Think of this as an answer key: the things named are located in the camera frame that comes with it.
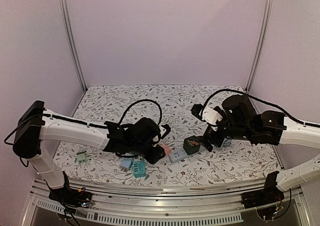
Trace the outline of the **dark green cube socket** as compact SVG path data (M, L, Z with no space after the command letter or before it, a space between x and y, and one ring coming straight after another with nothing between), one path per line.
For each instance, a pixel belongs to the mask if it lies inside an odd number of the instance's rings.
M201 144L198 141L198 137L190 136L186 138L183 142L183 149L187 155L193 155L198 153L200 150Z

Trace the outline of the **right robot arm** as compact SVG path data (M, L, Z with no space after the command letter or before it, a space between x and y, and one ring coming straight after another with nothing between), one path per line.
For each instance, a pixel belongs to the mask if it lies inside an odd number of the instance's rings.
M209 107L209 101L216 94L234 92L219 106ZM257 114L250 101L254 99L275 107L280 111L267 110ZM197 104L192 113L208 125L203 143L208 151L213 145L220 147L225 139L247 140L251 144L300 145L320 149L320 125L302 121L291 116L278 105L263 101L236 90L219 90L207 98L204 105ZM259 192L258 199L269 204L278 191L289 190L299 184L309 182L320 176L320 154L293 168L268 174L265 188Z

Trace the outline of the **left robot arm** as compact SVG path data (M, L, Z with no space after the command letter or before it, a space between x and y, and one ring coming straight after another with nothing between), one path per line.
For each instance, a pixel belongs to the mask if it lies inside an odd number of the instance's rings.
M114 153L119 157L141 156L150 164L165 157L159 145L171 131L167 124L143 117L136 123L92 123L63 116L45 108L43 101L35 101L23 114L13 130L13 152L26 159L48 184L49 189L64 203L74 199L68 187L68 177L58 169L41 143L63 141Z

